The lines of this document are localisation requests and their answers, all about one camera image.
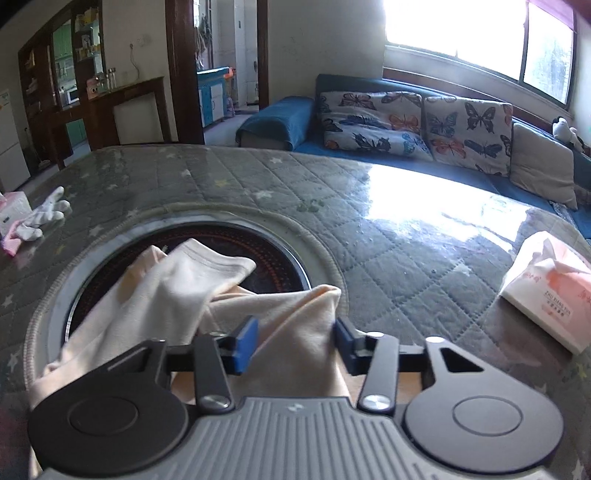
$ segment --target pink tissue box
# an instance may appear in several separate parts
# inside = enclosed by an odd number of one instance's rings
[[[32,212],[24,192],[5,193],[4,198],[6,201],[0,202],[0,235],[3,237],[14,222],[25,219]]]

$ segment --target pink item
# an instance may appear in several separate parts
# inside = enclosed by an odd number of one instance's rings
[[[591,345],[591,265],[550,233],[523,242],[501,296],[572,353]]]
[[[32,210],[24,192],[8,192],[4,194],[6,202],[0,203],[0,235],[7,236],[12,224],[27,218]]]
[[[13,222],[8,230],[8,233],[2,239],[2,250],[4,250],[8,255],[14,257],[18,249],[21,247],[22,240],[16,236],[15,231],[17,226],[22,223],[22,220],[17,220]]]

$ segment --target window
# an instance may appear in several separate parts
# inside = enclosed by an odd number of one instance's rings
[[[560,0],[384,0],[384,5],[389,43],[483,67],[566,105],[574,19]]]

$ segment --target beige pillow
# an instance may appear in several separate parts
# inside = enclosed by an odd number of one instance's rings
[[[521,124],[513,125],[510,181],[547,200],[576,210],[573,153]]]

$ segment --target butterfly print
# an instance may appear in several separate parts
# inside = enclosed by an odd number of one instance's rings
[[[420,148],[425,153],[431,153],[429,152],[428,146],[425,145],[425,142],[417,135],[402,134],[402,138],[404,139],[405,155],[410,155],[412,152],[414,152],[416,147]]]
[[[479,155],[484,155],[484,157],[496,158],[497,154],[503,150],[502,145],[498,143],[493,143],[491,145],[480,145],[472,140],[466,140],[464,145],[468,148],[474,150]]]
[[[365,93],[355,95],[354,93],[344,93],[343,99],[340,101],[339,106],[360,106],[361,108],[369,108],[370,110],[377,110],[374,103],[371,101],[371,97]]]
[[[425,100],[429,103],[437,103],[439,100],[443,100],[446,103],[453,103],[457,102],[457,97],[450,95],[450,96],[442,96],[442,95],[435,95],[432,97],[425,97]]]
[[[355,134],[354,138],[359,146],[357,150],[385,153],[389,152],[390,148],[392,148],[387,138],[380,138],[377,144],[373,140],[371,142],[368,141],[363,135],[360,134]]]
[[[435,140],[431,140],[431,145],[433,145],[437,153],[440,153],[441,155],[447,155],[448,153],[451,153],[454,157],[457,154],[462,158],[466,158],[464,144],[462,142],[458,142],[454,138],[448,142],[436,138]]]
[[[390,115],[389,120],[390,125],[392,125],[392,130],[405,130],[416,134],[421,131],[418,126],[418,118],[414,115],[409,115],[408,118],[406,115],[403,115],[402,118],[400,118],[392,114]]]
[[[406,98],[406,100],[415,104],[417,107],[421,107],[421,96],[418,93],[411,92],[387,92],[382,97],[382,103],[392,103],[398,99],[402,102],[403,98]]]
[[[329,104],[326,103],[326,96],[320,95],[320,105],[319,105],[320,113],[330,113]]]
[[[503,145],[505,145],[505,154],[507,157],[511,156],[511,139],[506,137],[505,135],[501,135],[501,140],[503,141]]]
[[[327,140],[326,142],[324,142],[324,146],[326,148],[329,148],[331,150],[339,150],[340,149],[340,145],[335,142],[334,140]]]
[[[482,173],[486,173],[487,175],[494,175],[495,177],[502,177],[502,176],[503,176],[503,174],[502,174],[500,171],[496,171],[496,172],[493,172],[493,171],[490,171],[490,170],[489,170],[489,171],[484,171],[484,170],[481,168],[481,166],[480,166],[480,165],[476,165],[476,164],[475,164],[474,166],[476,167],[476,169],[477,169],[478,171],[481,171]]]
[[[427,123],[429,124],[429,131],[432,134],[442,135],[447,138],[451,138],[456,134],[454,127],[456,126],[457,112],[450,113],[443,119],[443,122],[439,120],[432,113],[427,114]]]
[[[480,124],[480,126],[484,125],[487,132],[495,133],[492,121],[495,117],[496,107],[491,106],[482,115],[479,115],[471,103],[466,102],[464,105],[468,114],[468,130],[474,130]]]
[[[324,131],[326,132],[342,132],[343,129],[337,127],[337,125],[335,125],[335,121],[332,120],[332,118],[325,118],[324,120],[322,120],[322,128],[324,128]]]
[[[339,122],[341,125],[367,125],[369,127],[376,127],[381,128],[382,130],[387,130],[387,128],[375,118],[370,116],[362,116],[362,115],[347,115],[345,120],[341,120]]]
[[[513,105],[503,103],[503,111],[505,112],[505,125],[510,127],[513,120]]]

